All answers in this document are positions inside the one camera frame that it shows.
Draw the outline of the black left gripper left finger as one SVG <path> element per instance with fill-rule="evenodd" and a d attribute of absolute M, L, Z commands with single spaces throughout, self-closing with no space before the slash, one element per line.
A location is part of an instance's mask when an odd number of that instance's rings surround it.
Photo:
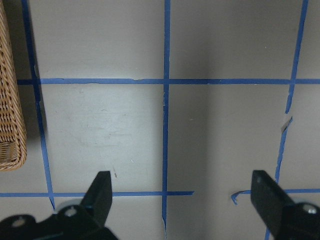
<path fill-rule="evenodd" d="M 112 206 L 109 171 L 100 171 L 79 204 L 70 204 L 37 222 L 29 214 L 11 215 L 0 221 L 2 240 L 116 240 L 105 226 Z"/>

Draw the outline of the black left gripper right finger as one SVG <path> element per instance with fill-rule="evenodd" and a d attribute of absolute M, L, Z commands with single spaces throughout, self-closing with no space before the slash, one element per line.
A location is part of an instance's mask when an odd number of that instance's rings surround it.
<path fill-rule="evenodd" d="M 320 208 L 295 201 L 264 170 L 254 170 L 250 200 L 275 240 L 318 240 Z"/>

